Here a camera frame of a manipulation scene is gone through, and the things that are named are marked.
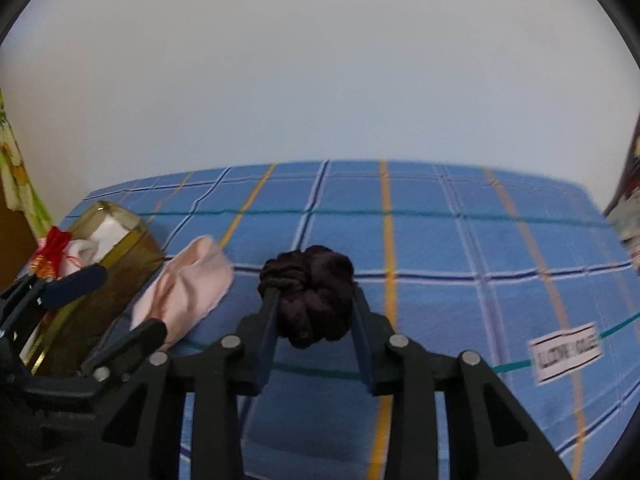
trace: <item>white label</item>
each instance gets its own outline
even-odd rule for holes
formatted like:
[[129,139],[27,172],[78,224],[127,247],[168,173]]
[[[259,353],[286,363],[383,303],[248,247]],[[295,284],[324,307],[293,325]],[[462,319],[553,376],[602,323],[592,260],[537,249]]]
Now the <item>white label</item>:
[[602,356],[595,323],[559,330],[529,341],[536,382],[546,383]]

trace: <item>wooden cabinet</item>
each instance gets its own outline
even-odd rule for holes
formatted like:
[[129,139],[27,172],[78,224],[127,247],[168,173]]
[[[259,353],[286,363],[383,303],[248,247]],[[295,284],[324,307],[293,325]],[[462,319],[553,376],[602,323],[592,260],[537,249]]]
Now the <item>wooden cabinet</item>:
[[24,215],[7,209],[0,186],[0,291],[15,279],[35,250],[36,241]]

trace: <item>teal stripe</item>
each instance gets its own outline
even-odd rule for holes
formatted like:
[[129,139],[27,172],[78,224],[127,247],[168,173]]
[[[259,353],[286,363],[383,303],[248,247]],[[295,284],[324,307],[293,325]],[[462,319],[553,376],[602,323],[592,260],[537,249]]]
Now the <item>teal stripe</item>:
[[531,359],[525,359],[524,361],[514,361],[513,363],[507,363],[505,365],[497,365],[492,369],[497,374],[503,374],[506,372],[513,372],[514,370],[521,370],[522,368],[529,368],[531,366]]
[[[600,333],[600,339],[606,339],[607,337],[615,334],[619,330],[622,330],[625,326],[632,324],[635,320],[640,318],[640,312],[634,314],[633,316],[625,319],[622,323],[618,323],[616,326],[612,326],[608,330]],[[183,339],[182,343],[190,346],[196,350],[206,350],[209,345],[204,345],[202,343],[197,343],[195,341],[189,341],[187,339]],[[523,368],[529,368],[531,366],[531,360],[525,359],[524,361],[514,361],[511,363],[497,365],[492,369],[497,374],[504,374],[507,372],[513,372],[515,370],[522,370]],[[278,370],[280,372],[285,372],[294,375],[302,375],[306,377],[322,377],[327,379],[342,379],[345,381],[359,381],[360,375],[357,372],[345,372],[341,370],[323,370],[322,368],[308,368],[303,366],[293,366],[287,365],[284,363],[279,363],[277,361],[273,362],[273,369]]]
[[274,362],[273,369],[289,374],[304,375],[307,377],[324,377],[328,379],[342,379],[346,381],[359,381],[360,374],[357,372],[343,372],[340,370],[322,370],[321,368],[307,368],[303,366],[291,366],[284,363]]
[[[318,208],[312,211],[314,214],[319,215],[334,215],[334,216],[383,216],[384,212],[377,209],[353,209],[353,210],[341,210],[341,209],[325,209]],[[216,216],[223,214],[244,214],[244,215],[270,215],[270,214],[306,214],[309,213],[305,209],[249,209],[247,211],[240,211],[238,209],[213,209],[213,210],[200,210],[200,211],[165,211],[158,213],[136,213],[141,217],[148,216]],[[540,218],[534,216],[517,216],[512,217],[508,214],[476,214],[476,213],[453,213],[446,211],[417,211],[412,209],[394,209],[391,213],[395,216],[413,216],[422,218],[463,218],[468,220],[491,220],[502,222],[526,222],[528,224],[562,224],[572,225],[580,227],[592,227],[607,229],[610,227],[606,221],[596,220],[578,220],[571,218]],[[67,219],[79,218],[80,215],[72,215],[66,217]]]
[[625,326],[632,324],[636,319],[640,317],[640,312],[636,313],[634,316],[631,316],[628,319],[625,319],[622,323],[617,324],[616,326],[612,326],[609,330],[605,330],[600,333],[600,339],[604,339],[609,337],[611,334],[615,334],[618,330],[623,329]]

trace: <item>green curtain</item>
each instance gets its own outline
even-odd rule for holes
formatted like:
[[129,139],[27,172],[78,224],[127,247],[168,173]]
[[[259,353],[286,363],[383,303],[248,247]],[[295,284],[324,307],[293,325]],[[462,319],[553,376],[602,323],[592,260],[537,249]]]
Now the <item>green curtain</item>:
[[24,169],[24,161],[15,140],[14,131],[6,118],[1,91],[0,182],[2,182],[7,207],[13,211],[24,212],[29,227],[36,238],[46,236],[53,222]]

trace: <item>yellow stripe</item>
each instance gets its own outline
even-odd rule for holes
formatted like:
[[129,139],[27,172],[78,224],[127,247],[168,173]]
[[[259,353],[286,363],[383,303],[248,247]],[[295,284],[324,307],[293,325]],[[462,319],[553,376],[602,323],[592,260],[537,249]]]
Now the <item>yellow stripe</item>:
[[172,193],[169,193],[169,195],[165,196],[162,200],[159,200],[159,201],[158,201],[158,203],[156,204],[156,207],[155,207],[155,209],[154,209],[154,213],[153,213],[151,216],[149,216],[149,217],[145,220],[145,222],[146,222],[146,224],[147,224],[147,225],[151,224],[152,220],[156,217],[156,213],[160,212],[160,209],[162,208],[162,204],[163,204],[164,202],[166,202],[167,200],[169,200],[172,196],[175,196],[175,194],[176,194],[176,193],[178,193],[178,191],[180,191],[180,190],[183,188],[183,186],[187,183],[187,180],[189,180],[189,179],[191,178],[191,175],[192,175],[193,173],[194,173],[194,172],[193,172],[193,171],[191,171],[191,173],[190,173],[190,174],[188,174],[188,175],[187,175],[187,176],[186,176],[186,177],[181,181],[181,183],[180,183],[180,184],[178,184],[178,187],[176,187]]
[[184,187],[184,185],[187,183],[187,180],[191,178],[191,175],[193,175],[193,171],[191,171],[191,173],[188,174],[180,184],[178,184],[178,187],[174,189],[174,192],[170,193],[169,195],[165,196],[162,200],[158,201],[158,203],[156,204],[156,208],[154,209],[154,213],[158,213],[162,208],[162,204],[167,200],[169,200],[171,197],[175,196],[176,193],[178,193],[178,191],[180,191]]
[[222,235],[222,238],[220,239],[220,243],[219,243],[220,247],[224,247],[229,242],[229,240],[231,240],[231,237],[234,231],[236,230],[236,228],[238,227],[238,224],[242,219],[242,215],[247,209],[251,207],[251,204],[254,202],[255,197],[258,195],[260,188],[267,181],[268,177],[271,175],[275,167],[276,167],[275,164],[271,164],[267,169],[267,171],[262,176],[262,178],[258,181],[258,184],[255,185],[254,189],[249,195],[249,198],[247,198],[246,202],[242,204],[242,207],[240,208],[240,212],[234,217],[233,221],[231,222],[231,225],[226,229],[226,232]]
[[396,246],[394,241],[394,218],[391,213],[391,186],[386,162],[380,161],[380,187],[382,191],[382,229],[385,248],[385,315],[396,327]]
[[[558,318],[558,323],[562,329],[569,328],[569,319],[566,315],[566,311],[564,309],[564,304],[562,303],[562,298],[560,297],[560,292],[556,287],[551,275],[549,274],[548,267],[546,266],[545,260],[540,253],[540,249],[538,248],[538,244],[536,243],[533,235],[529,227],[522,221],[518,221],[520,215],[518,214],[518,210],[516,205],[509,197],[507,190],[504,189],[502,184],[498,182],[498,179],[495,177],[494,172],[492,170],[484,170],[484,176],[491,186],[494,188],[500,202],[504,206],[505,210],[514,220],[516,220],[516,224],[518,225],[518,230],[520,231],[520,235],[522,236],[533,261],[536,263],[536,267],[538,268],[538,274],[542,279],[542,282],[545,284],[546,292],[548,293],[549,299],[551,300],[551,304],[553,305],[554,311],[556,313],[556,317]],[[574,417],[575,417],[575,426],[576,426],[576,437],[575,437],[575,450],[574,450],[574,459],[571,466],[571,475],[574,478],[578,478],[580,474],[580,464],[582,463],[582,454],[584,451],[584,432],[586,430],[586,418],[584,416],[584,412],[582,411],[582,407],[584,406],[584,396],[582,394],[582,380],[580,379],[580,371],[575,370],[571,372],[572,378],[572,386],[574,388]]]
[[139,178],[136,180],[135,184],[131,187],[127,187],[127,190],[124,192],[124,195],[122,196],[122,198],[120,200],[118,200],[118,204],[121,203],[124,199],[126,199],[127,196],[129,196],[131,194],[131,192],[133,191],[133,188],[135,188],[140,182],[142,182],[142,179]]
[[[385,250],[385,315],[391,325],[396,327],[398,317],[398,297],[396,295],[396,248],[394,242],[394,220],[391,205],[391,186],[386,162],[380,161],[380,188],[382,193],[383,246]],[[392,396],[380,397],[378,401],[378,417],[376,419],[376,434],[371,446],[369,467],[366,480],[380,480],[384,473],[386,462],[389,430],[391,426]]]
[[[607,261],[607,263],[610,266],[612,266],[614,264],[613,254],[611,254],[611,251],[609,251],[609,248],[605,245],[605,243],[600,238],[600,233],[598,233],[595,229],[589,229],[589,232],[591,234],[591,238],[595,240],[596,244],[600,248],[600,251],[604,256],[604,259]],[[628,286],[626,286],[625,280],[622,278],[622,274],[620,272],[613,272],[613,277],[616,280],[616,285],[618,286],[618,290],[620,291],[620,294],[622,295],[622,298],[625,301],[626,309],[629,311],[630,314],[632,315],[635,314],[636,306],[634,304],[633,298],[631,297],[631,292],[629,291]],[[634,322],[634,329],[636,330],[636,340],[640,342],[640,322],[638,321]]]

